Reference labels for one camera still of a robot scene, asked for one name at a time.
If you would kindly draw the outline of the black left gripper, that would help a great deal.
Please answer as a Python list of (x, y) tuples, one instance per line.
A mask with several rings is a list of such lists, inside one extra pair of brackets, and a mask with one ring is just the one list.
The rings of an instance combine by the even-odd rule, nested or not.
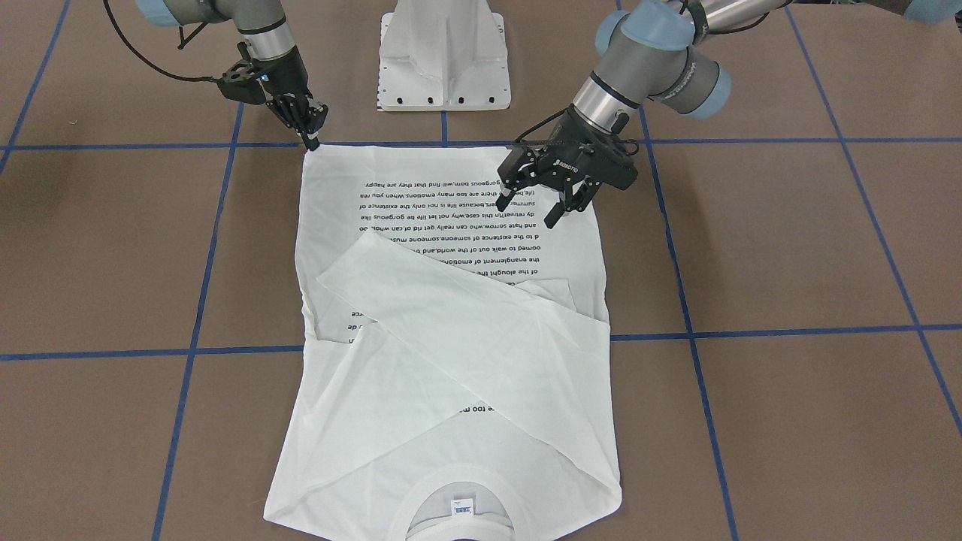
[(559, 202), (544, 216), (544, 225), (553, 228), (564, 213), (584, 212), (601, 184), (627, 189), (638, 171), (625, 141), (597, 129), (576, 110), (563, 109), (519, 135), (519, 147), (512, 147), (498, 176), (499, 212), (528, 187), (560, 192)]

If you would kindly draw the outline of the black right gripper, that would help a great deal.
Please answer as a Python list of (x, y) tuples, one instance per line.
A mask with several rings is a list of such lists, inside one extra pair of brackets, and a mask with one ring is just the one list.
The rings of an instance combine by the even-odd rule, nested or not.
[(299, 49), (291, 49), (276, 59), (260, 59), (260, 74), (267, 78), (262, 81), (262, 88), (271, 95), (269, 109), (299, 134), (306, 150), (317, 150), (317, 134), (325, 123), (328, 107), (313, 100)]

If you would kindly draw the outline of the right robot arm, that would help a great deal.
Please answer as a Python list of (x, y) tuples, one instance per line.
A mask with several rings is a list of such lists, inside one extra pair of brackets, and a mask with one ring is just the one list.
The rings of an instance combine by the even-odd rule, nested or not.
[(298, 45), (279, 1), (140, 1), (138, 9), (158, 26), (232, 21), (240, 33), (241, 60), (216, 83), (227, 99), (265, 104), (309, 151), (319, 147), (328, 108), (313, 98)]

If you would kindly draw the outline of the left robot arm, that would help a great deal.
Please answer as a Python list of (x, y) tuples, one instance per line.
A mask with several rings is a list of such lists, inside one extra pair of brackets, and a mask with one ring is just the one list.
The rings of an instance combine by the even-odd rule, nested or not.
[(731, 96), (731, 76), (698, 51), (715, 35), (758, 26), (785, 1), (642, 1), (616, 11), (595, 38), (600, 56), (573, 102), (554, 113), (544, 141), (520, 134), (498, 168), (505, 211), (523, 189), (543, 186), (558, 194), (544, 218), (552, 228), (565, 213), (584, 211), (603, 185), (627, 189), (638, 171), (621, 132), (645, 101), (689, 119), (708, 119)]

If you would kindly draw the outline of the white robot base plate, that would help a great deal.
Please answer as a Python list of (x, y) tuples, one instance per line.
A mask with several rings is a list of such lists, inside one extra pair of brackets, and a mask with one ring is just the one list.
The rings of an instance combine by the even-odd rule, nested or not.
[(486, 1), (399, 1), (380, 22), (384, 112), (504, 110), (511, 103), (501, 14)]

